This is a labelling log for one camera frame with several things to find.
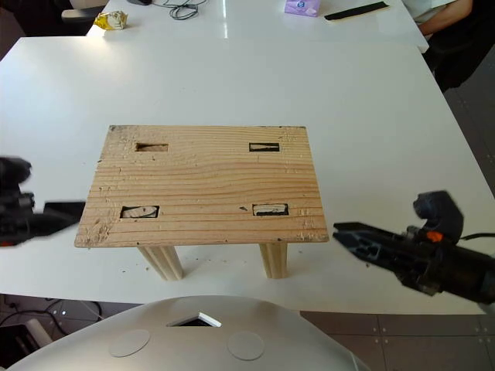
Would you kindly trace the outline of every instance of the wood grain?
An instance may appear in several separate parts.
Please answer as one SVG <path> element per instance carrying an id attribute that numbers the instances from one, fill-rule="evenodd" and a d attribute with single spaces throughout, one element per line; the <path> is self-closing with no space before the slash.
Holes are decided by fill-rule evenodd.
<path id="1" fill-rule="evenodd" d="M 260 243 L 261 259 L 266 277 L 287 277 L 287 243 Z"/>
<path id="2" fill-rule="evenodd" d="M 166 151 L 137 151 L 143 143 Z M 249 151 L 250 143 L 280 149 Z M 288 215 L 253 215 L 263 204 L 287 204 Z M 158 217 L 121 219 L 124 206 L 159 206 Z M 305 128 L 111 126 L 75 244 L 328 239 Z"/>
<path id="3" fill-rule="evenodd" d="M 138 249 L 164 280 L 177 281 L 183 277 L 183 268 L 174 246 L 140 246 Z"/>

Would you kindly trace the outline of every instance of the robotic arm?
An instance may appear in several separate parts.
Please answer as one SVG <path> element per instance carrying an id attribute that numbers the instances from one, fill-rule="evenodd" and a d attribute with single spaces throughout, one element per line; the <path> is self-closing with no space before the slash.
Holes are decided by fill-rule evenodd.
<path id="1" fill-rule="evenodd" d="M 83 213 L 82 202 L 46 203 L 42 213 L 34 213 L 34 195 L 19 188 L 30 169 L 21 158 L 0 157 L 0 247 L 49 236 L 78 223 Z"/>
<path id="2" fill-rule="evenodd" d="M 398 235 L 362 223 L 336 223 L 333 236 L 358 259 L 394 272 L 408 288 L 429 295 L 447 291 L 484 304 L 495 302 L 495 260 L 456 246 L 463 232 L 463 215 L 450 195 L 446 191 L 422 193 L 413 206 L 426 219 L 422 228 L 409 226 Z"/>

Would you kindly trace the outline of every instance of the stool leg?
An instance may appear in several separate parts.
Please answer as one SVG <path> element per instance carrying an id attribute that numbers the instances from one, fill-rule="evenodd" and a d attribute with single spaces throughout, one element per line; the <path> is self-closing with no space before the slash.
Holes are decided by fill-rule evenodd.
<path id="1" fill-rule="evenodd" d="M 260 243 L 261 257 L 268 278 L 287 277 L 287 243 Z"/>
<path id="2" fill-rule="evenodd" d="M 180 265 L 174 246 L 138 247 L 138 249 L 164 280 L 177 281 L 183 277 L 183 267 Z"/>

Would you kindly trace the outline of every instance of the black cable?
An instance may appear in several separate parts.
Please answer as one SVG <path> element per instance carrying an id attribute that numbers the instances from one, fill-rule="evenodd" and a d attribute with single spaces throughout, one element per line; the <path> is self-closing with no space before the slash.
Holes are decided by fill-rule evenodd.
<path id="1" fill-rule="evenodd" d="M 495 237 L 495 233 L 474 233 L 468 236 L 461 237 L 461 240 L 469 241 L 480 237 Z"/>
<path id="2" fill-rule="evenodd" d="M 14 308 L 15 309 L 15 313 L 11 313 L 10 315 L 8 315 L 7 317 L 3 318 L 1 321 L 0 321 L 0 326 L 2 326 L 5 322 L 7 322 L 7 320 L 11 317 L 14 317 L 15 315 L 22 315 L 22 314 L 25 314 L 25 313 L 36 313 L 38 315 L 43 315 L 43 314 L 47 314 L 49 315 L 52 320 L 53 320 L 53 323 L 55 324 L 55 327 L 60 331 L 60 333 L 62 335 L 69 335 L 67 332 L 65 332 L 65 330 L 59 325 L 59 322 L 57 321 L 57 319 L 55 318 L 55 316 L 53 315 L 53 313 L 51 313 L 49 311 L 50 308 L 52 308 L 54 305 L 60 303 L 63 299 L 57 299 L 55 300 L 53 303 L 50 303 L 45 309 L 42 309 L 42 310 L 37 310 L 37 309 L 29 309 L 29 310 L 25 310 L 25 311 L 20 311 L 17 309 L 17 304 L 16 303 L 10 303 L 8 304 L 8 306 L 10 306 L 11 308 Z M 101 321 L 101 317 L 102 317 L 102 314 L 103 314 L 103 310 L 101 308 L 101 305 L 100 303 L 98 303 L 97 301 L 91 301 L 91 303 L 93 303 L 97 310 L 98 310 L 98 316 L 97 316 L 97 319 L 95 321 L 96 322 L 99 322 Z"/>
<path id="3" fill-rule="evenodd" d="M 190 0 L 185 0 L 182 4 L 170 4 L 170 0 L 166 0 L 163 4 L 156 2 L 152 2 L 152 4 L 170 9 L 169 14 L 176 21 L 185 21 L 186 19 L 198 15 L 200 12 L 200 5 L 205 2 L 207 2 L 207 0 L 195 3 L 190 3 Z"/>
<path id="4" fill-rule="evenodd" d="M 15 315 L 23 315 L 25 313 L 36 313 L 38 315 L 42 315 L 42 314 L 47 314 L 49 315 L 52 320 L 53 320 L 53 323 L 55 324 L 55 327 L 58 328 L 58 330 L 60 331 L 61 334 L 63 335 L 69 335 L 67 334 L 63 328 L 60 327 L 59 325 L 59 322 L 56 320 L 55 316 L 52 315 L 49 311 L 37 311 L 37 310 L 28 310 L 28 311 L 17 311 L 16 313 L 11 313 L 10 315 L 8 315 L 7 317 L 3 318 L 1 321 L 0 321 L 0 326 L 2 326 L 9 318 L 15 316 Z"/>
<path id="5" fill-rule="evenodd" d="M 98 317 L 97 317 L 97 319 L 95 321 L 95 323 L 96 323 L 96 322 L 101 321 L 101 315 L 103 315 L 103 310 L 101 309 L 100 303 L 98 303 L 97 301 L 92 301 L 92 303 L 94 305 L 96 305 L 96 308 L 98 308 Z"/>

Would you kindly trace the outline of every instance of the mortise slot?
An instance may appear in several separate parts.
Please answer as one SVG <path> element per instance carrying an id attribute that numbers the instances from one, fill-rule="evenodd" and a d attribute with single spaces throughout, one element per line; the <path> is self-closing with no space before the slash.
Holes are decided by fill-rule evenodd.
<path id="1" fill-rule="evenodd" d="M 121 219 L 157 218 L 160 206 L 122 206 Z"/>
<path id="2" fill-rule="evenodd" d="M 170 322 L 167 327 L 221 327 L 222 324 L 215 318 L 198 313 L 191 317 L 183 318 L 177 321 Z"/>
<path id="3" fill-rule="evenodd" d="M 280 152 L 279 143 L 250 143 L 249 152 Z"/>
<path id="4" fill-rule="evenodd" d="M 136 152 L 167 152 L 169 145 L 150 143 L 136 143 Z"/>
<path id="5" fill-rule="evenodd" d="M 253 205 L 254 216 L 288 215 L 286 203 L 271 203 L 266 205 Z"/>

